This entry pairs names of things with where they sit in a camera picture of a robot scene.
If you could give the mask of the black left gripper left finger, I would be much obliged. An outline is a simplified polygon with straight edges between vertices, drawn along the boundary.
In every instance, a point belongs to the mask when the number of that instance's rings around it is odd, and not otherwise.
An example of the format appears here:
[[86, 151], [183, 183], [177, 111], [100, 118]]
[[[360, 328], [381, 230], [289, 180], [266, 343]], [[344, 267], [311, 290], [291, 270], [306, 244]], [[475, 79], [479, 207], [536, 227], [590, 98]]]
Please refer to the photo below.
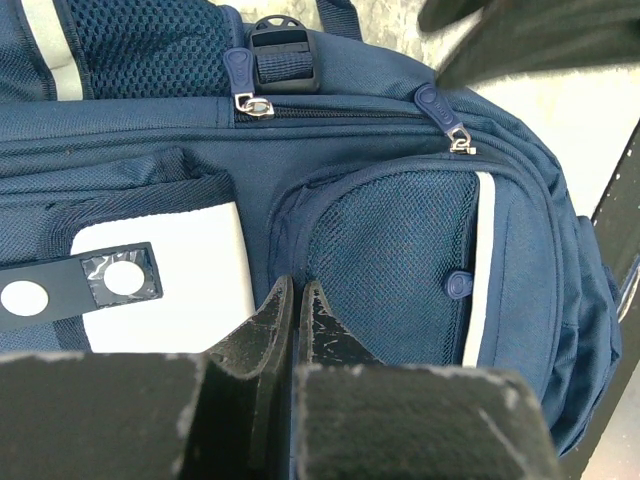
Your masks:
[[180, 479], [289, 475], [295, 291], [279, 277], [257, 312], [205, 352]]

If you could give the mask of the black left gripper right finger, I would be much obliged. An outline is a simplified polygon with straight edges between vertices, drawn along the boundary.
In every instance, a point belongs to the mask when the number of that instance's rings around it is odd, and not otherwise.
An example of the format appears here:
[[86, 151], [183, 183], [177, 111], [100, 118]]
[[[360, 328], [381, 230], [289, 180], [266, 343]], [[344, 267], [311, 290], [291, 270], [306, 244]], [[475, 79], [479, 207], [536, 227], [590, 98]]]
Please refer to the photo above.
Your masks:
[[534, 394], [509, 371], [379, 362], [333, 314], [319, 282], [302, 297], [296, 369], [300, 479], [557, 479]]

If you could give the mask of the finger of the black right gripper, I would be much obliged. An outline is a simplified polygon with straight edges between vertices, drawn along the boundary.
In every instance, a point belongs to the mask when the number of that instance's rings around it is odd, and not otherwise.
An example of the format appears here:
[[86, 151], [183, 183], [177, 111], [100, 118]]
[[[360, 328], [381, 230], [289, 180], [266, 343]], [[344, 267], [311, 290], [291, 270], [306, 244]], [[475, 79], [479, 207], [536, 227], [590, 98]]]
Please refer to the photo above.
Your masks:
[[426, 1], [423, 33], [480, 12], [443, 61], [436, 84], [458, 89], [508, 75], [639, 61], [635, 0]]

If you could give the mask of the navy blue student backpack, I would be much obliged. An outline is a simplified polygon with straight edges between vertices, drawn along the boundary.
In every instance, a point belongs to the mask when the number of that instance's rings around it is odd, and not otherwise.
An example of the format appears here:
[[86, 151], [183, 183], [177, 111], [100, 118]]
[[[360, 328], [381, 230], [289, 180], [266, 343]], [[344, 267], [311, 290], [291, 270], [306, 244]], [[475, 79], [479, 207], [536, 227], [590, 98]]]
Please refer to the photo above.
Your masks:
[[92, 312], [3, 314], [2, 350], [93, 351], [91, 324], [203, 336], [226, 204], [257, 301], [315, 280], [384, 363], [515, 370], [569, 452], [622, 342], [560, 163], [498, 106], [363, 43], [348, 2], [319, 7], [321, 32], [206, 1], [2, 3], [2, 272], [156, 263], [147, 292], [99, 289]]

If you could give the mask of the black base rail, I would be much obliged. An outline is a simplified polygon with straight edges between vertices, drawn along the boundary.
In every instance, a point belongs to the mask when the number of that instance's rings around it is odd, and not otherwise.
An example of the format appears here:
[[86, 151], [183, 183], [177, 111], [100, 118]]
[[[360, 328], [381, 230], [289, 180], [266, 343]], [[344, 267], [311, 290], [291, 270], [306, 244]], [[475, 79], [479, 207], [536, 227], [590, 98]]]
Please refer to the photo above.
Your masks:
[[623, 355], [581, 443], [561, 459], [567, 479], [639, 477], [639, 131], [593, 216], [605, 263], [620, 284]]

